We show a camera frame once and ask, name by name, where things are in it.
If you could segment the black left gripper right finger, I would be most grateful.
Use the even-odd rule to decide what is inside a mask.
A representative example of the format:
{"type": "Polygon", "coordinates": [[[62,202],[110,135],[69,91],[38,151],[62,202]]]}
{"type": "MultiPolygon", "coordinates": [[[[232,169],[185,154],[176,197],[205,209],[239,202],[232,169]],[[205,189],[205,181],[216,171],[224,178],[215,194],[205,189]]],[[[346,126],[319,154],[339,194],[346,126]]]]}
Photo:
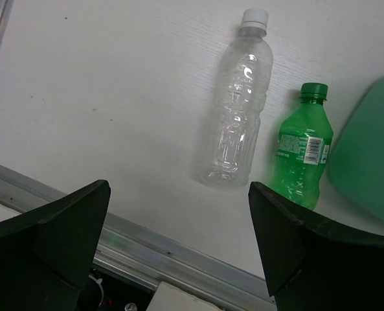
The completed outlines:
{"type": "Polygon", "coordinates": [[[340,224],[259,182],[248,197],[278,310],[384,310],[384,236],[340,224]]]}

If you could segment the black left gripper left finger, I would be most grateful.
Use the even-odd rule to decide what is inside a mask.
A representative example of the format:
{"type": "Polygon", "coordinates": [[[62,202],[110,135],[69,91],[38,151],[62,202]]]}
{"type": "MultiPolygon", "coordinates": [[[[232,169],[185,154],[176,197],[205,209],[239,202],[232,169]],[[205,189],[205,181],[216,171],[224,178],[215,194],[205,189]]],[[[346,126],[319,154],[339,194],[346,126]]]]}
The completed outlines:
{"type": "Polygon", "coordinates": [[[0,222],[0,310],[75,310],[109,199],[100,179],[0,222]]]}

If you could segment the clear unlabelled plastic bottle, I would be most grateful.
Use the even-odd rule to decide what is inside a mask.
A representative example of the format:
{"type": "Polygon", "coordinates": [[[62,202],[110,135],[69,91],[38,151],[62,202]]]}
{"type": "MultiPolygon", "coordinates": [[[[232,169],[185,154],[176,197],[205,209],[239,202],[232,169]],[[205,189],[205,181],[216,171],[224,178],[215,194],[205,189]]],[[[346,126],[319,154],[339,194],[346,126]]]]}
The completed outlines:
{"type": "Polygon", "coordinates": [[[265,10],[247,9],[221,58],[199,159],[207,185],[242,187],[249,180],[273,67],[268,19],[265,10]]]}

